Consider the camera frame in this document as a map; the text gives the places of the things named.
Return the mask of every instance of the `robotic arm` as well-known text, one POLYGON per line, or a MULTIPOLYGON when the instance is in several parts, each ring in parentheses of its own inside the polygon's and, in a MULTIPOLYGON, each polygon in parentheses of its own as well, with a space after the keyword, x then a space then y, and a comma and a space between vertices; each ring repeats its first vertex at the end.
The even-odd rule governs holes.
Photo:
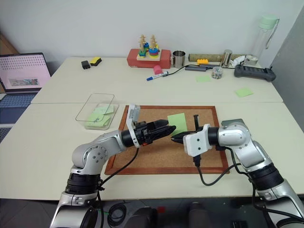
POLYGON ((265 201, 266 208, 270 209, 268 214, 274 226, 304 227, 303 221, 282 214, 269 213, 271 210, 277 210, 304 218, 304 206, 287 180, 280 175, 263 147, 251 139, 251 134, 244 123, 234 122, 220 128, 210 127, 209 124, 198 127, 198 118, 194 118, 196 131, 175 135, 173 141, 183 143, 185 152, 192 157, 200 156, 211 149, 212 145, 229 147, 239 159, 258 195, 265 201))
POLYGON ((128 130, 103 134, 94 141, 78 146, 72 155, 73 167, 66 189, 61 193, 59 204, 52 219, 51 228, 95 228, 98 213, 93 207, 103 165, 112 155, 127 147, 145 146, 169 135, 175 126, 167 126, 167 120, 151 123, 137 122, 140 107, 131 104, 128 110, 128 130))

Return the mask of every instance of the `laptop screen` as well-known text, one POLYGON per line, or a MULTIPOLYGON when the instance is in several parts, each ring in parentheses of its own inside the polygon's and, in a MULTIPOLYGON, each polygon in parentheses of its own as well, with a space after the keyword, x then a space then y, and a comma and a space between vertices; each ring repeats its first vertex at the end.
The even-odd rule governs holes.
POLYGON ((49 79, 42 53, 0 56, 0 81, 5 92, 38 91, 49 79))

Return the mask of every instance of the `cork board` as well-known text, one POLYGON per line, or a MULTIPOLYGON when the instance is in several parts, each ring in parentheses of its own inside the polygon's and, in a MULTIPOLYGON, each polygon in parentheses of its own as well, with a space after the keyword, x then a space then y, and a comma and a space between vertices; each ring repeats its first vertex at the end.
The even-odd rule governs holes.
MULTIPOLYGON (((126 130, 125 124, 129 106, 125 107, 119 129, 126 130)), ((219 126, 214 106, 141 106, 139 122, 167 119, 168 115, 185 113, 188 131, 194 131, 193 115, 199 115, 200 126, 219 126)), ((109 159, 105 174, 110 175, 128 163, 135 155, 136 148, 114 155, 109 159)), ((222 173, 228 167, 224 151, 212 150, 202 155, 203 173, 222 173)), ((187 174, 197 173, 193 159, 184 151, 183 144, 171 141, 171 135, 141 147, 136 159, 118 174, 187 174)))

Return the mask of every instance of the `red box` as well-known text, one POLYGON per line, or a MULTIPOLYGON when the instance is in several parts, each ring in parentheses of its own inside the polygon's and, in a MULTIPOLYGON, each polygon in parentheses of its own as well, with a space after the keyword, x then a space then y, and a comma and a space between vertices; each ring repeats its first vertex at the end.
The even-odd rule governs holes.
POLYGON ((161 50, 161 59, 159 61, 144 61, 137 60, 139 49, 131 49, 127 57, 130 67, 153 68, 160 65, 162 69, 170 69, 171 67, 171 52, 169 50, 161 50))

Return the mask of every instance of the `pink sponge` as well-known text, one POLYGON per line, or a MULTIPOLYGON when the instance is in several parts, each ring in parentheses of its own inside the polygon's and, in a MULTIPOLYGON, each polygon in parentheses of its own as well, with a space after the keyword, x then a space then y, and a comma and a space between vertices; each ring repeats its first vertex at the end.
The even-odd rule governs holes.
POLYGON ((153 67, 153 71, 156 75, 163 73, 160 65, 156 65, 155 67, 153 67))

